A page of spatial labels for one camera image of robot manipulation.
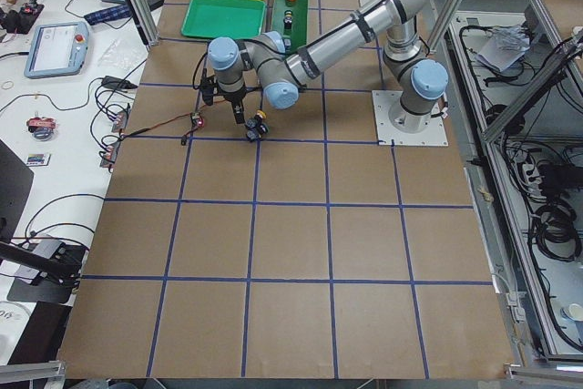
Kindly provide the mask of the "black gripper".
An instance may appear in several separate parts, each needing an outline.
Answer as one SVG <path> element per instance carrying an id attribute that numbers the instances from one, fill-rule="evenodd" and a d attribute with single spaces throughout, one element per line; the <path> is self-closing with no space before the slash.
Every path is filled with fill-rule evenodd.
<path id="1" fill-rule="evenodd" d="M 231 103 L 235 122 L 238 125 L 245 123 L 243 99 L 247 94 L 247 89 L 241 69 L 215 70 L 214 75 L 209 75 L 208 69 L 204 68 L 200 78 L 199 91 L 206 106 L 214 104 L 215 96 L 223 96 Z"/>

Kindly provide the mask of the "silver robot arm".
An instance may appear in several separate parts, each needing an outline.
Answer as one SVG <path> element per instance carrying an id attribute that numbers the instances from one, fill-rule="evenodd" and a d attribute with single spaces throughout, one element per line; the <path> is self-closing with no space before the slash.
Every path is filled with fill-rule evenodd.
<path id="1" fill-rule="evenodd" d="M 387 34 L 384 62 L 417 105 L 432 105 L 440 92 L 429 95 L 416 85 L 415 65 L 426 59 L 416 31 L 416 16 L 429 0 L 369 0 L 338 26 L 318 36 L 294 54 L 285 55 L 280 33 L 270 31 L 250 39 L 221 36 L 213 39 L 207 58 L 213 76 L 203 75 L 197 86 L 203 102 L 212 106 L 217 96 L 230 102 L 238 123 L 244 120 L 243 99 L 248 93 L 243 74 L 252 70 L 262 94 L 272 107 L 293 106 L 306 83 L 319 77 L 356 49 Z"/>

